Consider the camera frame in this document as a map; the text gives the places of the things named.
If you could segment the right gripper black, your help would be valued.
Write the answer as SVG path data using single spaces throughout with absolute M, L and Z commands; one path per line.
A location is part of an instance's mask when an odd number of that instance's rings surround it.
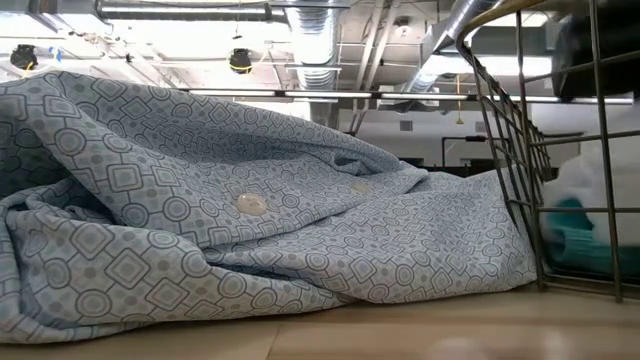
M 605 59 L 639 49 L 639 0 L 599 1 L 600 57 Z M 588 12 L 573 13 L 561 22 L 552 57 L 552 84 L 559 98 L 594 97 L 594 70 L 589 67 L 565 72 L 569 67 L 593 60 Z M 602 92 L 606 96 L 639 92 L 637 57 L 600 67 Z

